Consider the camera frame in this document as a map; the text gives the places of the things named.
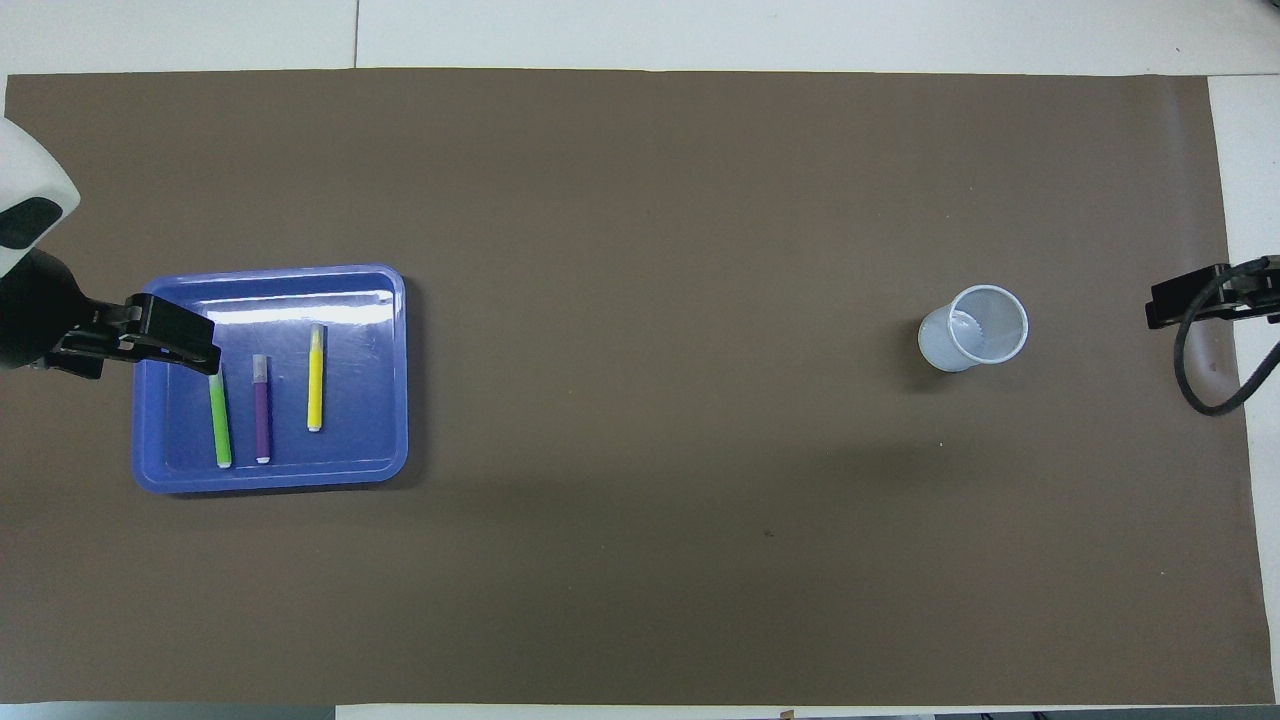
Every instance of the cup rim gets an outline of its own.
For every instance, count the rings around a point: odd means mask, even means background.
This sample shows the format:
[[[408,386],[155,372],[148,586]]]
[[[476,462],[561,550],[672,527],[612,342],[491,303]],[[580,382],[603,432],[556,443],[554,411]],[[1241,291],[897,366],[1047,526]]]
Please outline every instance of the cup rim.
[[[1009,300],[1011,300],[1012,304],[1014,304],[1014,307],[1018,307],[1018,316],[1021,318],[1021,320],[1023,320],[1023,332],[1021,332],[1021,337],[1018,338],[1018,345],[1015,345],[1012,350],[1010,350],[1007,354],[1005,354],[1005,355],[1002,355],[1000,357],[986,359],[986,357],[978,357],[977,355],[969,352],[968,350],[964,348],[963,345],[960,345],[960,341],[956,338],[955,328],[951,325],[951,314],[955,313],[956,304],[960,302],[961,300],[964,300],[965,296],[972,295],[972,293],[974,293],[974,292],[977,292],[979,290],[993,290],[993,291],[998,292],[1000,295],[1004,295],[1005,297],[1007,297]],[[974,286],[969,286],[969,287],[961,290],[960,293],[956,295],[955,300],[952,300],[951,304],[947,305],[947,334],[951,337],[951,345],[956,350],[959,350],[961,355],[964,355],[969,360],[973,360],[974,363],[978,363],[979,365],[998,365],[1000,363],[1004,363],[1004,361],[1009,360],[1014,355],[1018,355],[1023,350],[1023,346],[1027,345],[1027,336],[1029,333],[1030,333],[1030,322],[1027,319],[1027,309],[1023,307],[1023,301],[1018,300],[1016,295],[1009,292],[1007,290],[1000,287],[998,284],[974,284]]]

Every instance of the purple marker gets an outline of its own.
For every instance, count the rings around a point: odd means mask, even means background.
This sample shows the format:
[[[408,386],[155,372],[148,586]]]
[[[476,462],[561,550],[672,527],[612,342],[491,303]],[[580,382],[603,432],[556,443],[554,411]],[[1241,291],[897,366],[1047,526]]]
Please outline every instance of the purple marker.
[[[253,356],[253,425],[256,428],[257,464],[271,461],[271,404],[266,355]]]

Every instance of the plastic cup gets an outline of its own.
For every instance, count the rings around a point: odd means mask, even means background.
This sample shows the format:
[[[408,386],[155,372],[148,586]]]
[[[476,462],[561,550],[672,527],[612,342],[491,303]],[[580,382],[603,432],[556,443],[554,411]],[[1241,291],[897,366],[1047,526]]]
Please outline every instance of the plastic cup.
[[[1027,343],[1027,310],[1014,293],[975,284],[920,323],[920,352],[931,365],[959,373],[1009,360]]]

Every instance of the yellow marker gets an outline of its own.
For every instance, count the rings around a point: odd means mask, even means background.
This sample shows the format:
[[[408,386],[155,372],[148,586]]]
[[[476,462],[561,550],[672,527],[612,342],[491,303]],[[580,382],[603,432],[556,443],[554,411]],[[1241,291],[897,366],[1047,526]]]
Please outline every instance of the yellow marker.
[[[307,377],[307,429],[320,432],[324,421],[324,325],[311,325],[311,374]]]

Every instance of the plastic tray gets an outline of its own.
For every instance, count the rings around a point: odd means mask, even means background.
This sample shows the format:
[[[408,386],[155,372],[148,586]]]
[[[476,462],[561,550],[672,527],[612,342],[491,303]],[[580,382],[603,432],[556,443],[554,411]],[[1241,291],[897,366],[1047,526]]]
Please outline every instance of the plastic tray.
[[[372,483],[408,456],[404,281],[385,265],[156,278],[145,288],[212,319],[233,465],[214,460],[209,379],[165,363],[133,374],[133,474],[187,493]],[[324,427],[307,432],[307,350],[326,327]],[[271,462],[253,452],[252,356],[270,356]]]

